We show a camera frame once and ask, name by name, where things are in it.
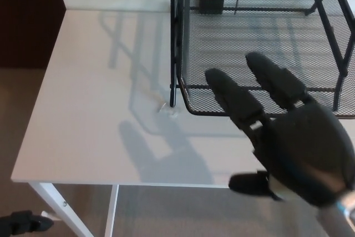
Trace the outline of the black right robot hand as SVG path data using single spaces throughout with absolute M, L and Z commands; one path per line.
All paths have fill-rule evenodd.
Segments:
M 267 177 L 316 207 L 354 191 L 354 146 L 333 112 L 263 54 L 248 53 L 246 62 L 261 88 L 285 111 L 279 117 L 269 118 L 262 104 L 225 72 L 208 69 L 205 79 L 220 107 L 251 141 Z

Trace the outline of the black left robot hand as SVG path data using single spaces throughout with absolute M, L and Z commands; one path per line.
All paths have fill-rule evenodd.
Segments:
M 30 210 L 14 212 L 1 217 L 1 237 L 47 231 L 54 221 L 41 215 L 34 215 Z

